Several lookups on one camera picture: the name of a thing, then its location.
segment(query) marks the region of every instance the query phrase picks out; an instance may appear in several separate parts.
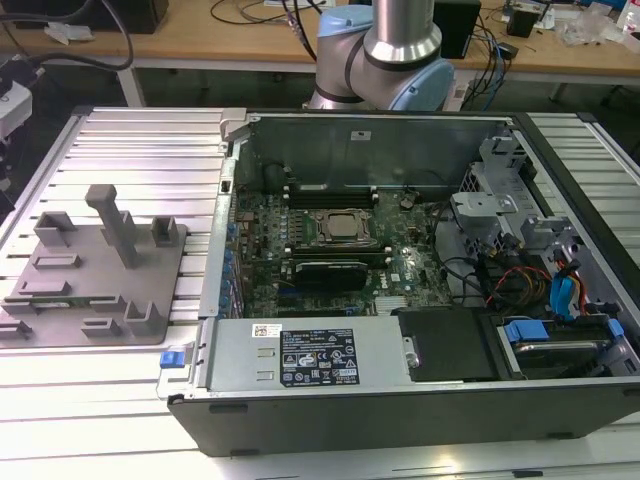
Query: table leg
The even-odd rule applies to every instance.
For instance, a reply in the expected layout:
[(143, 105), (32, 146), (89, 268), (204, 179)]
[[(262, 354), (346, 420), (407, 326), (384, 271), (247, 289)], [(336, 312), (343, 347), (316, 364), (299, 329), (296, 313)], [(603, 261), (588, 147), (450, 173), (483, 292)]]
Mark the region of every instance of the table leg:
[(459, 112), (467, 94), (469, 84), (476, 78), (475, 70), (456, 70), (449, 94), (444, 101), (442, 110), (445, 112)]
[(552, 102), (557, 102), (558, 100), (560, 100), (560, 96), (564, 93), (567, 85), (568, 83), (556, 83), (553, 87), (551, 95), (549, 95), (549, 100), (551, 100)]
[(133, 68), (118, 72), (120, 86), (129, 107), (145, 107), (144, 94), (138, 82), (138, 75)]

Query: electronic equipment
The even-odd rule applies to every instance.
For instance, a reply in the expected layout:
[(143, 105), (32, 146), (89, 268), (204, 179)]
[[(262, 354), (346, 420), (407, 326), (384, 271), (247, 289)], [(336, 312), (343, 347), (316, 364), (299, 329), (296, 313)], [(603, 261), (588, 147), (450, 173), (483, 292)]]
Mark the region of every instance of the electronic equipment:
[(442, 58), (464, 58), (476, 27), (480, 0), (436, 0), (433, 22), (442, 31)]
[(527, 115), (220, 118), (198, 336), (160, 379), (201, 451), (575, 438), (640, 410), (640, 271)]
[(519, 3), (511, 11), (509, 22), (507, 23), (507, 35), (529, 38), (533, 26), (539, 19), (540, 12), (537, 6), (533, 7)]
[[(41, 15), (66, 15), (80, 8), (84, 0), (0, 0), (7, 13), (35, 13)], [(154, 33), (160, 26), (168, 0), (112, 0), (129, 33)], [(100, 2), (95, 2), (85, 18), (76, 22), (93, 30), (118, 30), (113, 18)], [(41, 29), (41, 23), (17, 22), (18, 28)]]

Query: blue tab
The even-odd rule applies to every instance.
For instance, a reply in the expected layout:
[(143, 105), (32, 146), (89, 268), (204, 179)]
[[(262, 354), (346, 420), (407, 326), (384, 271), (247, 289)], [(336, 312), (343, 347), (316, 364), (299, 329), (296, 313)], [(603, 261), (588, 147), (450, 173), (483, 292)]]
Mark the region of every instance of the blue tab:
[(513, 320), (504, 330), (510, 343), (549, 340), (542, 320)]
[(160, 355), (160, 368), (183, 368), (184, 360), (184, 352), (162, 352)]
[(620, 322), (617, 319), (610, 318), (608, 323), (609, 323), (609, 330), (611, 330), (611, 334), (615, 338), (624, 337), (624, 329), (622, 328), (622, 325), (620, 325)]

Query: power supply label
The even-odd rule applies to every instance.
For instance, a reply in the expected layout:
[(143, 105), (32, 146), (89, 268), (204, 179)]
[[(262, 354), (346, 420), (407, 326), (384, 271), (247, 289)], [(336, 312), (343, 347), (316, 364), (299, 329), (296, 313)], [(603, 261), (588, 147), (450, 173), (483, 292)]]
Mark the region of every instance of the power supply label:
[(358, 385), (353, 330), (280, 332), (280, 383), (285, 387)]

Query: wooden desk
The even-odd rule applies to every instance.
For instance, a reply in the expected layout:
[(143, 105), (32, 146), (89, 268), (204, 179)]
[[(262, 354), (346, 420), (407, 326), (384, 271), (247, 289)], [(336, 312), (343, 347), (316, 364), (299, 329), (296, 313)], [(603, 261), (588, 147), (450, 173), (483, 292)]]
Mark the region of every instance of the wooden desk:
[[(170, 0), (163, 25), (154, 35), (134, 35), (136, 67), (188, 68), (202, 70), (253, 70), (278, 72), (313, 72), (315, 65), (286, 26), (227, 25), (209, 15), (212, 0)], [(483, 19), (499, 0), (483, 2)], [(256, 16), (272, 16), (281, 10), (256, 6)], [(216, 13), (230, 20), (242, 20), (232, 0), (227, 0)], [(315, 43), (318, 16), (314, 11), (302, 12), (307, 33)], [(607, 42), (603, 45), (565, 47), (554, 32), (535, 32), (528, 39), (507, 37), (506, 25), (491, 18), (485, 20), (498, 41), (506, 41), (520, 49), (509, 71), (510, 80), (566, 83), (600, 83), (640, 85), (640, 55), (624, 46)], [(64, 49), (68, 52), (118, 61), (126, 54), (119, 33), (97, 32), (96, 40), (64, 47), (42, 31), (16, 31), (16, 37), (30, 53)], [(0, 51), (14, 47), (6, 34), (0, 36)], [(487, 62), (486, 47), (474, 40), (464, 60), (453, 60), (460, 89), (481, 72)], [(120, 81), (130, 106), (144, 105), (135, 71), (120, 74)]]

